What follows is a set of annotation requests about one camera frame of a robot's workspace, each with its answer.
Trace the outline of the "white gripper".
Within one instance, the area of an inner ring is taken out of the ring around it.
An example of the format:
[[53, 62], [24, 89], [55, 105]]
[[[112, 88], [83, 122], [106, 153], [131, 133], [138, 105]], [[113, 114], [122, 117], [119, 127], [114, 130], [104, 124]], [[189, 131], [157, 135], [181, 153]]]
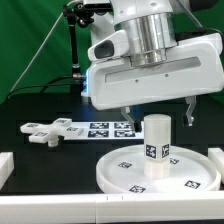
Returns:
[[222, 39], [214, 33], [179, 42], [166, 51], [167, 60], [160, 64], [133, 67], [128, 58], [95, 63], [89, 69], [92, 104], [99, 110], [122, 107], [132, 130], [140, 132], [141, 122], [126, 106], [186, 97], [183, 122], [191, 127], [195, 95], [224, 89], [222, 49]]

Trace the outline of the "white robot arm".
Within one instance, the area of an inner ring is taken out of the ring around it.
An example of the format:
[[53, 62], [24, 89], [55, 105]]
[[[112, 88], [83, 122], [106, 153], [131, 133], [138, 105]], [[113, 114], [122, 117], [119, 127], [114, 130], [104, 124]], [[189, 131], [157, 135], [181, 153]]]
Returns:
[[172, 16], [191, 12], [192, 0], [83, 0], [83, 5], [95, 14], [88, 85], [96, 109], [119, 108], [139, 132], [131, 106], [184, 98], [191, 123], [196, 97], [224, 88], [222, 36], [200, 28], [175, 37]]

